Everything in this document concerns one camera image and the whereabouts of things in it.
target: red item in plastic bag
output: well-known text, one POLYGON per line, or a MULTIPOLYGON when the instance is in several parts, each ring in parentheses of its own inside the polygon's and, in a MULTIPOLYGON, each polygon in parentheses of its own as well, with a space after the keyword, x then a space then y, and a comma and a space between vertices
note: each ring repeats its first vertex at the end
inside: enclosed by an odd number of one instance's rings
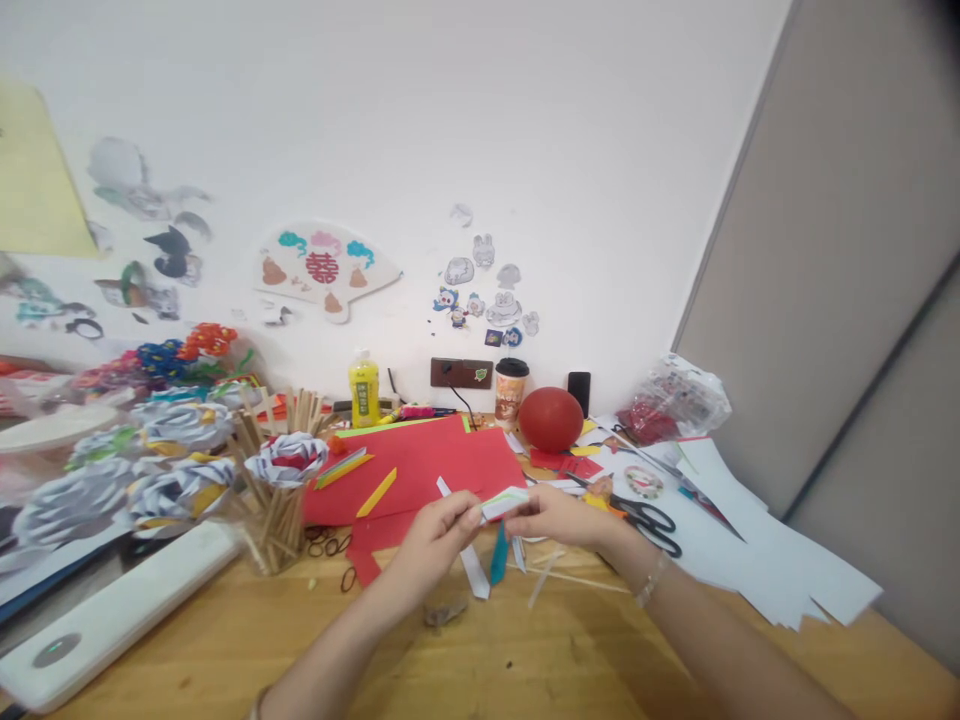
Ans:
POLYGON ((680 429, 673 418, 664 415, 642 400, 634 402, 625 410, 620 410, 617 418, 636 438, 637 444, 641 447, 676 440, 680 437, 680 429))

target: paper fan decoration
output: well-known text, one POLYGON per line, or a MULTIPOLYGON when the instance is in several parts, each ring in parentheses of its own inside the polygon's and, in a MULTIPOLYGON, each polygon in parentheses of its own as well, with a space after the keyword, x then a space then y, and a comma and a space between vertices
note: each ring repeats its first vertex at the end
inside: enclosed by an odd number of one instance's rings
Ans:
POLYGON ((350 319, 350 303, 358 297, 400 277, 400 268, 369 240, 319 221, 269 235, 255 272, 254 289, 321 305, 334 323, 350 319))

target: white device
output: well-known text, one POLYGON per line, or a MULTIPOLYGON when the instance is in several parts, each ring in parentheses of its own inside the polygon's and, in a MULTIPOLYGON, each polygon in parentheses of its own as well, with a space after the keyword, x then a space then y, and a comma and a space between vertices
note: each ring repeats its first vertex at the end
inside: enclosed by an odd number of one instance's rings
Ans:
POLYGON ((201 523, 0 659, 0 687, 31 712, 53 712, 238 550, 229 526, 201 523))

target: red ball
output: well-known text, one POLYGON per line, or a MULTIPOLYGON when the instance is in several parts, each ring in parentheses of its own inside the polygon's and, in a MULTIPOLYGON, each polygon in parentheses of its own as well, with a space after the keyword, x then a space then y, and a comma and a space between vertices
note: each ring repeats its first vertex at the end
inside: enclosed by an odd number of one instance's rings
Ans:
POLYGON ((583 431, 583 409, 562 388, 540 388, 520 405, 520 432, 544 452, 569 450, 583 431))

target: power outlet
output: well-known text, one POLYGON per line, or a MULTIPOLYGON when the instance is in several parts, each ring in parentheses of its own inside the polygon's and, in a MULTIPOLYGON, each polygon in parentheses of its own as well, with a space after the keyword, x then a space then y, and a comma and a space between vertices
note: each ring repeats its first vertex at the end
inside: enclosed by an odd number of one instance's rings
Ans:
POLYGON ((430 387, 489 390, 493 387, 493 363, 489 360, 430 358, 430 387))

